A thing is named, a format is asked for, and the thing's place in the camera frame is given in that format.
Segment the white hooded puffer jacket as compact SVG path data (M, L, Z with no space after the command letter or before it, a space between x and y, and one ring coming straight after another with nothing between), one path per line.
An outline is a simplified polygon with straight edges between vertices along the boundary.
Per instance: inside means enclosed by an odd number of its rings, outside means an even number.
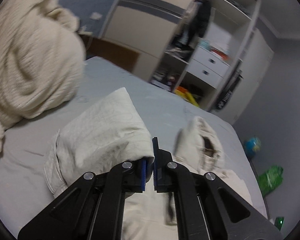
M151 135L125 88L101 99L59 131L47 153L44 177L57 197L85 172L102 174L124 161L152 157ZM247 202L245 182L224 167L216 132L200 116L180 130L173 159L200 175L213 172ZM153 188L126 199L123 239L177 239L174 198Z

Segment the yellow orange toy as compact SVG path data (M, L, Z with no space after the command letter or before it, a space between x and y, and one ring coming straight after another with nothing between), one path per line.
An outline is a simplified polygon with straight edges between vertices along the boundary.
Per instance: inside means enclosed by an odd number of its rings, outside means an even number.
M196 102L192 94L185 88L178 86L174 93L184 99L185 101L189 102L190 104L199 107L199 104Z

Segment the white lower drawer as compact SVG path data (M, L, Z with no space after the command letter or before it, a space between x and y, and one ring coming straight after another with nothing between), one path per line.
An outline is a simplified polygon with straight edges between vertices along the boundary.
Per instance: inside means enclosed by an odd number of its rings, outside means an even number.
M222 77L205 65L193 60L187 67L187 72L204 81L213 88L217 88L222 81Z

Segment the white drawer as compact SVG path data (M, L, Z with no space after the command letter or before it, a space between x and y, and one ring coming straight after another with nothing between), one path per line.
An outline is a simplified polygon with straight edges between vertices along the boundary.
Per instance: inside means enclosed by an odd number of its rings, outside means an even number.
M225 77L229 69L227 63L204 48L197 47L192 58L221 77Z
M204 81L213 88L217 88L222 81L222 77L205 65L193 60L187 67L187 72Z

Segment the blue desk globe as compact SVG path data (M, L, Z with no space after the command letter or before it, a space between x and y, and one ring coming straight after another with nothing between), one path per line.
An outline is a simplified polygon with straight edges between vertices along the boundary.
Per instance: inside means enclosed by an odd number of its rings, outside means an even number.
M256 153L261 149L261 141L258 137L251 137L243 142L243 148L247 158L253 159Z

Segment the white upper drawer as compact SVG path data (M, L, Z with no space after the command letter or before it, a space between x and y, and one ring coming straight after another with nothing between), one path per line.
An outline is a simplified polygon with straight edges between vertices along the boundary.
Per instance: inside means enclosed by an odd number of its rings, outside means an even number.
M225 77L229 69L227 63L204 48L197 47L192 58L221 77Z

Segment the black Yonex racket bag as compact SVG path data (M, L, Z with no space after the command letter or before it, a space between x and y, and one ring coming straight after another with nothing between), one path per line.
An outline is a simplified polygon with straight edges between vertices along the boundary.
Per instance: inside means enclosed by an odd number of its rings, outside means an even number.
M223 90L219 94L217 101L214 105L214 110L220 111L222 110L226 104L230 101L232 94L234 93L235 89L239 85L239 83L242 81L242 70L241 70L241 64L242 60L239 59L237 62L235 69L232 73L232 76L229 78L228 82L224 86Z

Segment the dark wooden headboard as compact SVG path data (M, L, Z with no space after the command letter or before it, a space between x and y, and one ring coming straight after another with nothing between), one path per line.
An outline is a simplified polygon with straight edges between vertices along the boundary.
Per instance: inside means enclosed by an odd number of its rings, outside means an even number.
M86 59L98 56L129 72L132 72L139 59L140 54L134 50L92 36L79 36L86 46Z

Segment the white open wardrobe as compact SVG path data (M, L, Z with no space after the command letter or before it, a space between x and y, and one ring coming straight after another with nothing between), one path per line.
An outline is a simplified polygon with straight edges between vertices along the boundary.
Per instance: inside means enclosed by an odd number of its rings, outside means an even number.
M104 40L140 54L133 74L174 93L187 89L199 107L234 124L268 70L273 51L256 23L262 0L116 0ZM197 47L229 65L215 89L187 72ZM241 59L242 81L220 110L214 105Z

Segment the green plastic bag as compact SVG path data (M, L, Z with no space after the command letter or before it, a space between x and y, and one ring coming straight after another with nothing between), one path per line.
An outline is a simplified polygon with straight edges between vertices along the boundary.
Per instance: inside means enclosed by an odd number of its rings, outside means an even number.
M257 178L262 197L277 189L283 182L283 167L273 165Z

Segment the grey-blue bed sheet mattress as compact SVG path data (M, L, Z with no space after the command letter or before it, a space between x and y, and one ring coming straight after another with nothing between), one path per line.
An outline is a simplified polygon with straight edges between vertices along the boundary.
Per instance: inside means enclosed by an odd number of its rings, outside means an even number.
M234 128L179 96L151 85L100 57L86 61L77 95L37 118L24 119L5 133L0 155L0 219L13 236L49 204L43 165L52 137L101 98L124 87L150 134L163 150L173 151L180 129L201 116L217 133L225 152L225 167L245 181L253 207L266 207L255 175Z

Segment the cream knitted blanket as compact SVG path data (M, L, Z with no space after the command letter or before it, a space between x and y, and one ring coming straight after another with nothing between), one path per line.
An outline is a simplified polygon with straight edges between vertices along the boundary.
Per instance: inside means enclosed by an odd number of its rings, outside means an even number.
M0 5L0 153L5 131L69 101L83 73L79 19L58 0Z

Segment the white wall socket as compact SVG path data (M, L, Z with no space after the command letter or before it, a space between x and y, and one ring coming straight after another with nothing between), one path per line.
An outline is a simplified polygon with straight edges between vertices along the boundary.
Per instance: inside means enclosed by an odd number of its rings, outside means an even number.
M91 20L95 20L98 21L102 18L102 14L98 13L98 12L92 12L90 15L90 19Z

